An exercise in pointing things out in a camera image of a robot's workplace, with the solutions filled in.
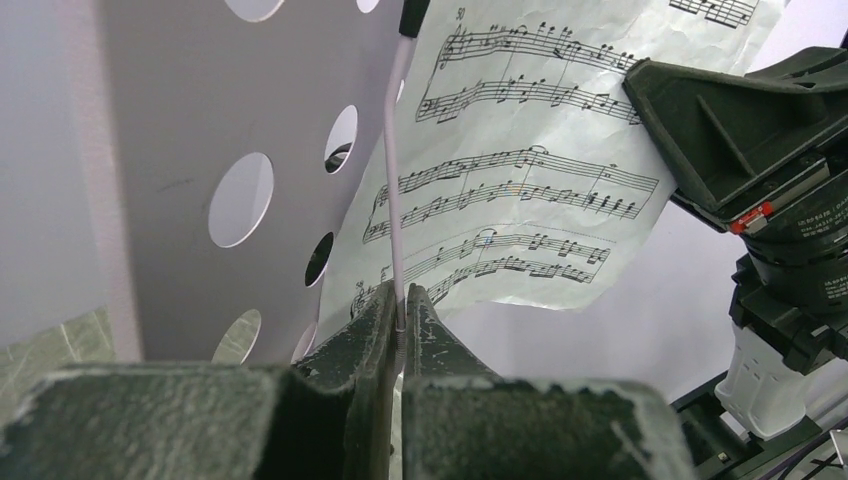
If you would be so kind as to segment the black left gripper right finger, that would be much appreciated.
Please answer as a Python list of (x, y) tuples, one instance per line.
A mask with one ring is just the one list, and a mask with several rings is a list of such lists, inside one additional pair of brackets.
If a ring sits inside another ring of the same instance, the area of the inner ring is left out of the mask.
[(405, 478), (695, 477), (680, 420), (653, 388), (500, 376), (445, 327), (424, 287), (406, 302)]

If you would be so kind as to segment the lilac music stand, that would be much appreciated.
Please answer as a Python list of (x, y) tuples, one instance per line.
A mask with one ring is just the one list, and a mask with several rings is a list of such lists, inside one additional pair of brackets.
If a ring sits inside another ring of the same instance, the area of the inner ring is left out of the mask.
[[(60, 1), (113, 348), (124, 361), (209, 361), (261, 316), (250, 363), (288, 359), (348, 306), (347, 238), (382, 149), (398, 1)], [(583, 311), (517, 306), (529, 282), (468, 282), (451, 330), (497, 372), (631, 378), (674, 396), (725, 368), (741, 247), (675, 208)], [(316, 333), (313, 324), (319, 325)]]

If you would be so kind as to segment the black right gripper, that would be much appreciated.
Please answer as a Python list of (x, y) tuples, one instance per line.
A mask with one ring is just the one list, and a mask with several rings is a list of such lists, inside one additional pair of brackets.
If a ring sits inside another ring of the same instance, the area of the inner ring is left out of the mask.
[[(637, 62), (624, 91), (678, 188), (709, 211), (847, 129), (847, 52), (808, 47), (743, 76)], [(809, 312), (847, 310), (847, 155), (828, 176), (742, 232), (768, 294)]]

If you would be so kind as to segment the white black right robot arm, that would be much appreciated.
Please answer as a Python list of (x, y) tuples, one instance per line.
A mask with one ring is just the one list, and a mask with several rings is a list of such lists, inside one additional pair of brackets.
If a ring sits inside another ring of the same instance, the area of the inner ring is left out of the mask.
[(846, 51), (743, 76), (641, 60), (623, 87), (673, 203), (746, 246), (729, 369), (670, 405), (630, 381), (505, 379), (412, 285), (404, 478), (784, 479), (825, 442), (804, 398), (847, 355)]

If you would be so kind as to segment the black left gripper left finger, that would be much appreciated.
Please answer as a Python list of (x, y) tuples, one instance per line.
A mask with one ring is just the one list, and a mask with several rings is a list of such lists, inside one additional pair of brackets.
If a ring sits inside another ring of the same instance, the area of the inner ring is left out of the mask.
[(5, 479), (384, 479), (393, 286), (292, 365), (89, 363), (46, 375), (1, 433)]

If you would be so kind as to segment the white sheet music page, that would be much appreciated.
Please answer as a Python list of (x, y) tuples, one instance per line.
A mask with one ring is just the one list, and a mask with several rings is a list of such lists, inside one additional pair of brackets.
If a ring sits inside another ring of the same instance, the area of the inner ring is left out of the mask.
[(377, 147), (336, 236), (318, 338), (393, 276), (441, 311), (591, 304), (673, 190), (623, 81), (651, 59), (741, 74), (781, 1), (433, 1), (395, 110), (399, 199)]

